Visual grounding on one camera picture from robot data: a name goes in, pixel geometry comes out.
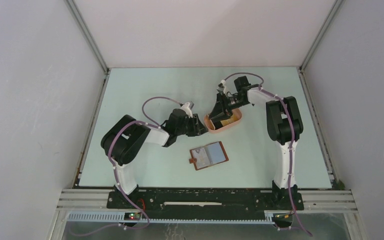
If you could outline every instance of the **aluminum frame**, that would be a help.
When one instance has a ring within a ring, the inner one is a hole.
[[[317,49],[320,41],[323,39],[327,29],[331,25],[334,17],[338,13],[340,7],[342,6],[345,0],[336,0],[330,10],[326,20],[324,21],[319,33],[317,34],[314,42],[309,49],[307,55],[304,58],[304,61],[300,67],[297,67],[298,75],[301,81],[301,85],[304,91],[304,95],[310,109],[311,118],[313,121],[314,128],[319,140],[320,148],[322,149],[323,158],[326,164],[326,169],[329,174],[330,180],[333,183],[337,180],[337,168],[335,163],[331,160],[329,155],[329,150],[323,135],[322,126],[320,125],[317,109],[314,105],[312,97],[310,95],[309,88],[307,86],[305,74],[303,70],[307,67],[309,61],[311,60],[315,50]],[[102,85],[101,93],[99,99],[96,103],[94,117],[91,120],[90,129],[86,136],[83,154],[80,156],[80,163],[78,168],[78,174],[76,174],[74,182],[80,178],[82,168],[84,165],[84,159],[86,159],[87,150],[92,138],[92,132],[95,128],[97,114],[102,104],[102,99],[104,92],[107,86],[108,77],[109,77],[109,68],[107,67],[104,58],[102,57],[98,46],[96,45],[92,34],[90,33],[86,23],[84,22],[82,15],[79,9],[76,6],[75,0],[65,0],[69,10],[71,11],[74,19],[77,21],[80,30],[85,36],[86,41],[91,47],[93,53],[95,54],[99,64],[104,70],[106,76]],[[61,240],[64,236],[64,229],[66,227],[68,217],[70,213],[103,213],[103,214],[113,214],[113,213],[124,213],[124,212],[137,212],[136,209],[107,209],[107,199],[111,189],[64,189],[61,192],[59,202],[57,204],[55,214],[53,216],[51,226],[49,228],[48,240]],[[305,214],[319,214],[319,213],[341,213],[344,215],[348,232],[352,240],[366,240],[367,236],[364,231],[360,215],[357,210],[356,203],[352,192],[349,190],[300,190],[302,194],[302,199],[304,201],[304,210],[298,211],[299,213]],[[287,213],[287,211],[282,210],[267,210],[264,213],[269,217],[266,221],[260,222],[244,222],[244,221],[230,221],[229,223],[233,224],[271,224],[271,216],[278,213]],[[94,222],[96,219],[93,217],[90,219],[84,219],[84,221]],[[178,219],[165,219],[163,221],[153,219],[153,223],[174,223],[178,222]],[[196,220],[195,223],[209,223],[208,221]],[[223,221],[215,221],[213,223],[223,223]]]
[[[59,198],[52,225],[49,230],[48,240],[61,240],[70,214],[88,214],[82,222],[102,222],[96,218],[98,215],[114,215],[116,213],[137,212],[137,209],[108,209],[108,194],[111,189],[64,189]],[[352,240],[367,239],[360,221],[357,206],[350,190],[299,190],[304,202],[303,214],[331,213],[344,214],[348,232]],[[151,223],[195,223],[195,224],[273,224],[271,217],[274,214],[288,213],[284,210],[266,210],[266,220],[259,221],[208,221],[208,220],[181,220],[181,219],[151,219]],[[108,220],[106,222],[124,222]]]

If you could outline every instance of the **red wire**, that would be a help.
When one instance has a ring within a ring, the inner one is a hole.
[[[144,200],[143,200],[142,198],[139,198],[137,201],[138,201],[138,202],[142,202],[142,206],[143,206],[142,210],[145,211],[146,208],[145,208],[145,202],[144,202]]]

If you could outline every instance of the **white strip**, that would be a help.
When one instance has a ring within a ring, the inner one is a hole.
[[[165,201],[164,205],[198,205],[198,206],[221,206],[221,202],[205,202],[205,201]]]

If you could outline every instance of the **orange plastic container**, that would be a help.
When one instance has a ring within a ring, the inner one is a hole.
[[[212,133],[212,134],[216,134],[216,133],[220,133],[226,129],[230,129],[231,127],[235,126],[235,125],[238,125],[240,122],[241,122],[241,119],[242,119],[242,112],[239,110],[239,108],[236,108],[236,109],[233,109],[232,110],[232,117],[228,120],[224,120],[226,121],[228,124],[217,129],[214,127],[214,124],[213,122],[210,120],[210,118],[208,117],[208,114],[205,115],[204,117],[204,124],[206,126],[206,128],[208,129],[208,132],[209,133]]]

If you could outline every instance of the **enclosure wall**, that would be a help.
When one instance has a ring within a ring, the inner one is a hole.
[[[345,1],[304,72],[339,176],[384,239],[384,1]]]
[[[110,68],[298,66],[335,0],[76,0]]]
[[[0,1],[0,240],[46,238],[103,77],[63,0]]]

